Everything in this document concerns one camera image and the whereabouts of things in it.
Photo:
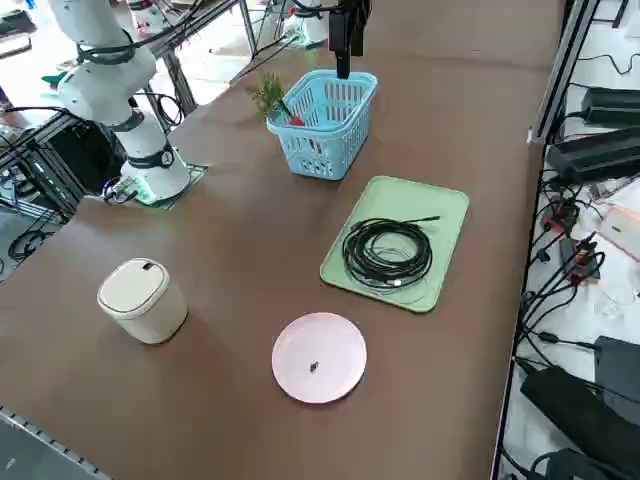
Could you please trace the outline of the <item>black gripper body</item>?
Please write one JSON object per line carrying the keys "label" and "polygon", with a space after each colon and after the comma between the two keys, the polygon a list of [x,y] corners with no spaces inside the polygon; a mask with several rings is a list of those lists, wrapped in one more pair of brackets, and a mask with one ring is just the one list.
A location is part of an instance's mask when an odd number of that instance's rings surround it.
{"label": "black gripper body", "polygon": [[339,1],[329,10],[329,50],[346,54],[349,49],[350,1]]}

